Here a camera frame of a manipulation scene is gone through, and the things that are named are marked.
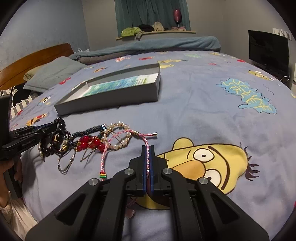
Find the person's left hand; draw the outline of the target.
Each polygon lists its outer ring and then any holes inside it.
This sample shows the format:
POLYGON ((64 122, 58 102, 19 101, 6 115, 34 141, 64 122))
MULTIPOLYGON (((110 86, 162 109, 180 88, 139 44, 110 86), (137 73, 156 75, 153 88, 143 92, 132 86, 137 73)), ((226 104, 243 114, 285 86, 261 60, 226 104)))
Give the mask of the person's left hand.
POLYGON ((1 161, 1 207, 8 205, 9 197, 20 198, 21 185, 23 181, 22 162, 20 156, 10 161, 1 161))

